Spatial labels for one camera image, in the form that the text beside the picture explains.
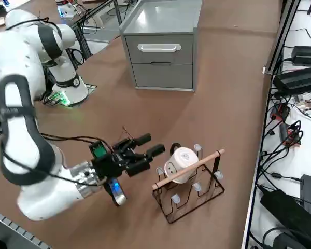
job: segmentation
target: table surface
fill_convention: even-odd
[[[239,248],[267,93],[261,72],[276,34],[279,6],[278,1],[204,0],[196,93],[135,90],[118,38],[79,68],[86,83],[98,85],[79,108],[37,104],[39,129],[50,134],[92,135],[114,143],[124,125],[134,136],[150,132],[149,146],[163,143],[168,150],[173,142],[187,147],[199,143],[205,154],[224,148],[219,168],[223,195],[169,225],[151,195],[156,168],[168,159],[167,151],[155,158],[151,170],[119,179],[128,196],[124,206],[114,207],[100,191],[41,222],[20,213],[20,187],[0,172],[0,213],[56,249]],[[55,1],[33,0],[26,7],[59,20]],[[68,166],[92,158],[83,143],[56,144]]]
[[[307,10],[309,8],[311,1],[301,1],[298,9]],[[302,28],[307,28],[311,34],[311,15],[307,15],[306,12],[296,12],[290,30],[298,30]],[[294,47],[294,46],[311,46],[311,39],[308,37],[304,30],[297,32],[289,32],[287,39],[285,41],[285,46]],[[291,48],[284,48],[284,58],[291,57]],[[283,72],[289,72],[291,70],[299,70],[306,68],[303,66],[294,66],[290,62],[284,62]],[[303,138],[301,140],[302,145],[299,147],[294,147],[289,149],[288,155],[272,164],[268,169],[268,172],[277,172],[282,176],[297,177],[301,178],[302,175],[311,176],[311,120],[304,115],[302,115],[296,108],[292,108],[289,117],[287,118],[286,123],[291,124],[295,121],[300,120],[302,122],[302,130],[304,132]],[[266,123],[270,121],[269,113]],[[266,129],[270,129],[277,121],[273,121],[272,125]],[[275,135],[266,136],[263,141],[262,150],[268,152],[273,151],[280,143],[279,138],[279,128],[274,130]],[[275,157],[272,161],[283,156],[285,151]],[[287,180],[287,179],[274,179],[271,176],[268,176],[272,183],[275,184],[279,189],[285,193],[300,198],[301,188],[300,183]],[[273,188],[269,182],[265,179],[264,176],[261,176],[258,180],[258,184],[265,185],[266,187]],[[273,227],[279,227],[281,224],[277,219],[275,219],[270,212],[261,205],[260,199],[262,193],[259,189],[256,190],[256,198],[252,210],[252,220],[251,220],[251,232],[259,240],[262,241],[263,235],[269,229]],[[266,244],[272,245],[273,240],[280,232],[274,231],[266,237]],[[249,239],[249,245],[257,245],[253,239]]]

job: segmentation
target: drawer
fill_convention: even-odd
[[[138,87],[192,89],[192,65],[133,64],[133,71]]]
[[[192,35],[126,36],[131,63],[192,64]]]

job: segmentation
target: wooden rod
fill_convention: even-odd
[[[170,183],[172,180],[174,180],[174,179],[176,179],[176,178],[178,178],[178,177],[188,173],[189,171],[197,169],[199,166],[207,163],[208,161],[211,161],[212,159],[220,156],[223,153],[224,153],[224,149],[219,150],[219,152],[216,151],[213,154],[211,154],[211,155],[205,157],[204,159],[198,161],[197,163],[186,167],[185,169],[175,173],[174,175],[171,175],[171,176],[165,178],[164,180],[162,180],[162,181],[160,181],[160,182],[158,182],[156,184],[153,184],[153,186],[152,186],[153,190],[161,188],[162,186],[166,185],[167,183]]]

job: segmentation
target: blue light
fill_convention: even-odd
[[[64,13],[62,13],[59,8],[58,8],[58,11],[59,11],[60,17],[64,17]]]
[[[119,183],[114,183],[114,190],[115,191],[118,191],[118,190],[120,190],[121,188],[120,188],[120,185],[119,185]]]

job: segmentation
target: brown table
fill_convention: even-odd
[[[56,13],[46,9],[56,8],[54,1],[26,5],[34,13],[41,9],[44,16]],[[19,212],[20,188],[0,173],[0,212],[54,249],[239,248],[265,110],[267,83],[261,71],[276,32],[278,7],[277,1],[204,0],[196,93],[135,90],[118,38],[78,70],[86,83],[98,85],[81,107],[37,104],[42,132],[94,135],[114,143],[125,126],[134,136],[150,132],[150,145],[163,143],[167,150],[173,142],[187,147],[199,143],[205,153],[225,148],[220,164],[223,195],[168,225],[151,196],[155,169],[164,164],[167,152],[155,159],[151,170],[120,178],[129,198],[124,206],[114,207],[101,191],[42,222],[32,222]],[[227,15],[232,9],[240,13],[220,22],[218,11]],[[247,9],[256,13],[250,16]],[[264,19],[256,21],[258,14]],[[83,143],[57,144],[69,166],[91,159]]]

